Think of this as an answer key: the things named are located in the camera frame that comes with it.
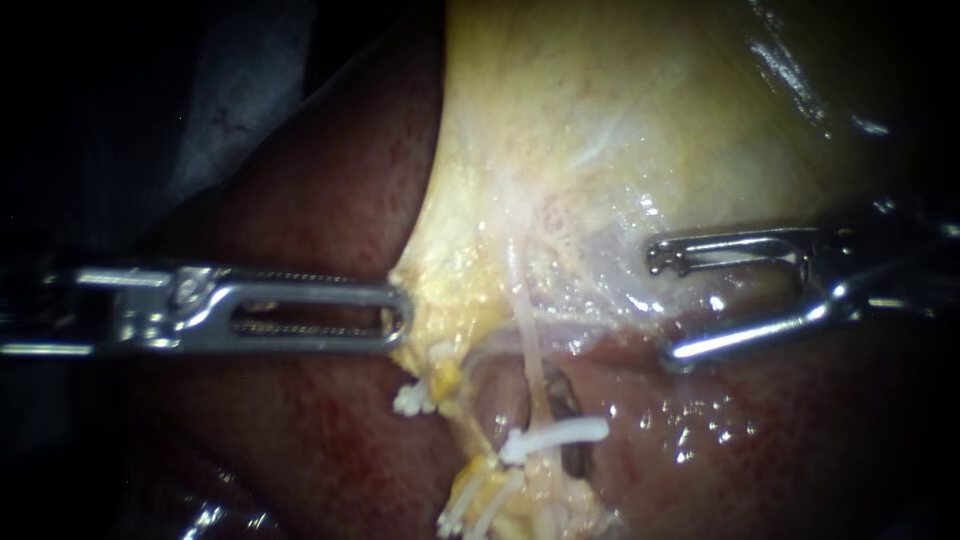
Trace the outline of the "left arm instrument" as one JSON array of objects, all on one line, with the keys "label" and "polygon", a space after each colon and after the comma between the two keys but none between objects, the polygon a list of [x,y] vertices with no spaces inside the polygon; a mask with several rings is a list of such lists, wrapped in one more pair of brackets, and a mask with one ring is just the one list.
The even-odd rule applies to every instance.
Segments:
[{"label": "left arm instrument", "polygon": [[187,354],[225,331],[222,268],[133,264],[2,271],[1,352],[8,357]]}]

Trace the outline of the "right arm instrument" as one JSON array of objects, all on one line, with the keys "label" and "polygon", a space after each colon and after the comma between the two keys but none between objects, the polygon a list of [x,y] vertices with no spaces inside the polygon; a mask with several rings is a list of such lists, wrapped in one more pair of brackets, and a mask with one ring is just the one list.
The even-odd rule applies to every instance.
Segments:
[{"label": "right arm instrument", "polygon": [[799,227],[803,324],[873,315],[950,318],[959,308],[959,218],[933,203],[880,199]]}]

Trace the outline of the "left arm instrument jaw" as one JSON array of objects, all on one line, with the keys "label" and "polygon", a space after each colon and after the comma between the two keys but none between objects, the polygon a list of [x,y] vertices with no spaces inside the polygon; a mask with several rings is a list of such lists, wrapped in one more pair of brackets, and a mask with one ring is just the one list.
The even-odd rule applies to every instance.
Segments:
[{"label": "left arm instrument jaw", "polygon": [[260,283],[283,282],[295,284],[325,284],[325,285],[381,285],[385,281],[357,279],[345,276],[334,276],[317,273],[304,273],[279,270],[257,270],[246,268],[231,268],[221,272],[223,283]]},{"label": "left arm instrument jaw", "polygon": [[216,280],[175,303],[179,353],[386,353],[414,319],[403,290],[355,280]]}]

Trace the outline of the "right arm instrument jaw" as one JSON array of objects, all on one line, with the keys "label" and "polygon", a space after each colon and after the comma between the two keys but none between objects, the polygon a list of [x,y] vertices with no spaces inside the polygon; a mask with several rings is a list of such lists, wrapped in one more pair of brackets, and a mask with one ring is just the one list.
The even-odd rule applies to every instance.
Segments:
[{"label": "right arm instrument jaw", "polygon": [[645,268],[653,276],[668,271],[687,276],[700,271],[777,264],[805,276],[818,237],[819,230],[813,227],[661,237],[645,247]]},{"label": "right arm instrument jaw", "polygon": [[733,361],[758,348],[806,335],[842,319],[834,302],[800,304],[787,310],[728,321],[658,347],[659,364],[670,373],[692,373]]}]

